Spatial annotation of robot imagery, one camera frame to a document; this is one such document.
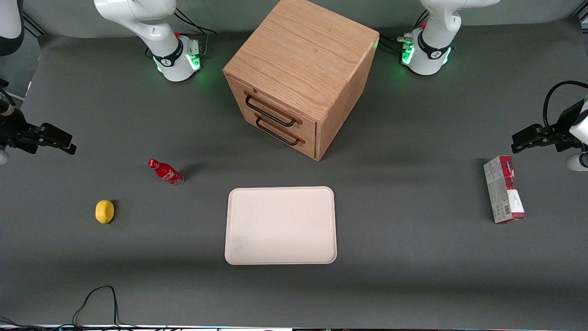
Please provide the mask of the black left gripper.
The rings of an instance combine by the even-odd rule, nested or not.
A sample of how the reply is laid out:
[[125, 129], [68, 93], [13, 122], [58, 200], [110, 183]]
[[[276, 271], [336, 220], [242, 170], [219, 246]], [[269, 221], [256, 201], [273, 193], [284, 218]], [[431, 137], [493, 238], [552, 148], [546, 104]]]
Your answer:
[[[584, 141], [584, 103], [575, 103], [561, 113], [556, 124], [548, 123], [547, 109], [543, 109], [544, 126], [550, 135], [563, 140]], [[544, 127], [540, 124], [527, 126], [512, 135], [512, 153], [518, 154], [525, 149], [544, 146]]]

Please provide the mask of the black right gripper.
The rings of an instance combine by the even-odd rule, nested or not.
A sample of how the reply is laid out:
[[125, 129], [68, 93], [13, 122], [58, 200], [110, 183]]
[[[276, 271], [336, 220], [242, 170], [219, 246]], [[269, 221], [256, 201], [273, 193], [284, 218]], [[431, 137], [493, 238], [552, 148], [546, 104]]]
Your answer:
[[40, 126], [34, 126], [27, 122], [23, 113], [18, 108], [11, 108], [1, 114], [0, 119], [0, 144], [2, 147], [7, 147], [10, 140], [16, 139], [20, 141], [17, 135], [23, 132], [33, 132], [30, 140], [34, 143], [25, 143], [32, 145], [46, 145], [61, 151], [74, 155], [76, 153], [76, 145], [72, 144], [71, 134], [57, 128], [48, 122], [42, 123]]

